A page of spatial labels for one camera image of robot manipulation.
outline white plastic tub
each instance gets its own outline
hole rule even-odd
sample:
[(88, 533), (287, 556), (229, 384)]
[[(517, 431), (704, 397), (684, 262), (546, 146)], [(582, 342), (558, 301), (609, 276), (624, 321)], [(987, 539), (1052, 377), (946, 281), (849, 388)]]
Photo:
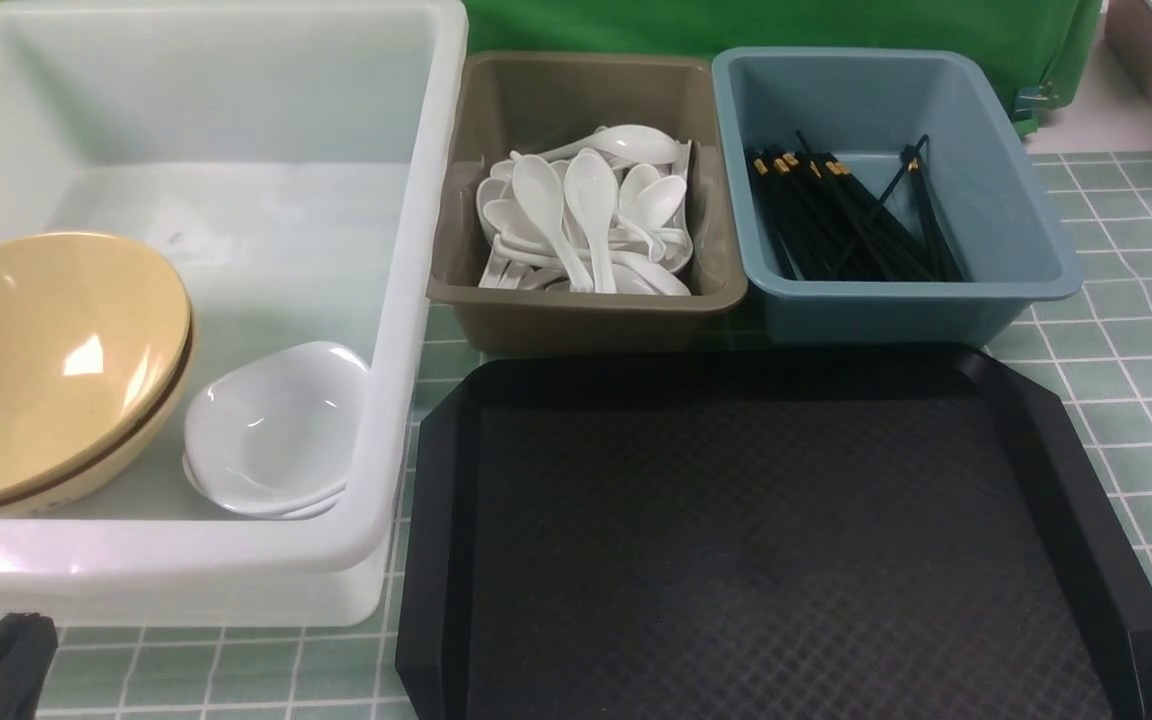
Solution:
[(200, 325), (191, 392), (312, 340), (372, 366), (343, 500), (223, 514), (180, 471), (180, 414), (99, 495), (0, 520), (0, 615), (76, 624), (350, 624), (379, 600), (465, 58), (439, 0), (0, 5), (0, 241), (141, 238)]

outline green bag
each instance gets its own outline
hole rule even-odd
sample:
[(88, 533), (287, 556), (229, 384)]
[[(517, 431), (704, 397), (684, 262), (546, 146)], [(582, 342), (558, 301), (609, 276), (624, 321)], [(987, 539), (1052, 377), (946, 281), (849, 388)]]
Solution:
[(1018, 122), (1074, 99), (1101, 0), (465, 0), (470, 50), (712, 58), (728, 47), (954, 50)]

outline bowl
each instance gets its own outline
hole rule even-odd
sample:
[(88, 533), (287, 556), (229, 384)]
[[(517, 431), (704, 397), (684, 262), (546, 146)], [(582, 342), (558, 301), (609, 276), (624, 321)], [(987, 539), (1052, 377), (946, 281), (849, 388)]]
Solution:
[(164, 423), (180, 404), (180, 399), (184, 396), (189, 372), (194, 369), (198, 356), (197, 340), (197, 327), (191, 323), (185, 346), (180, 354), (180, 362), (175, 365), (165, 392), (157, 399), (154, 406), (132, 424), (128, 434), (69, 473), (60, 475), (41, 486), (31, 488), (24, 495), (0, 500), (0, 518), (26, 518), (55, 510), (58, 507), (92, 495), (122, 473), (145, 452), (150, 441), (159, 434)]
[(184, 285), (141, 242), (0, 243), (0, 501), (128, 437), (172, 381), (189, 325)]

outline brown plastic bin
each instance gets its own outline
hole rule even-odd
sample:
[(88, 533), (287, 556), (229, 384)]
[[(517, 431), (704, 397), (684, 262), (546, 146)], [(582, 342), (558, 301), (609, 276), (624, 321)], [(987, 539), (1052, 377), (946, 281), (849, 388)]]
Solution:
[[(695, 143), (685, 211), (696, 252), (682, 275), (694, 296), (477, 287), (488, 242), (475, 191), (492, 164), (511, 150), (539, 152), (622, 123)], [(746, 288), (707, 61), (568, 53), (467, 60), (429, 298), (453, 306), (471, 346), (500, 355), (684, 350), (705, 319), (740, 304)]]

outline countertop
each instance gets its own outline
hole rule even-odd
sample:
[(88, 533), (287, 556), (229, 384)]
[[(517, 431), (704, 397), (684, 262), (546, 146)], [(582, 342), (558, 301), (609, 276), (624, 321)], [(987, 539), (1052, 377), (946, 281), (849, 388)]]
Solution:
[[(990, 351), (1064, 401), (1152, 579), (1152, 109), (1097, 47), (1078, 99), (1046, 126), (1029, 149), (1087, 282), (1073, 300), (1028, 311)], [(759, 327), (758, 306), (749, 304), (717, 320), (700, 346), (760, 347)], [(414, 423), (483, 362), (450, 310), (433, 306)], [(411, 467), (404, 478), (385, 602), (365, 623), (67, 628), (40, 717), (414, 719), (393, 673)]]

